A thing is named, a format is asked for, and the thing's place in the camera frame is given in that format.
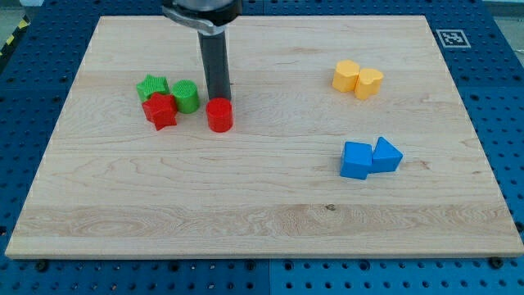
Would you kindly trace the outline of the robot arm with grey rod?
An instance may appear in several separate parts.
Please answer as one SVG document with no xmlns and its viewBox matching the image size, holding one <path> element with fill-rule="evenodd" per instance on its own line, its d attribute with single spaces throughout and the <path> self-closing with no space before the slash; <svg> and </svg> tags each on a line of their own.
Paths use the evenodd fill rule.
<svg viewBox="0 0 524 295">
<path fill-rule="evenodd" d="M 242 13 L 241 0 L 163 0 L 165 17 L 195 29 L 209 99 L 230 100 L 231 84 L 225 30 Z"/>
</svg>

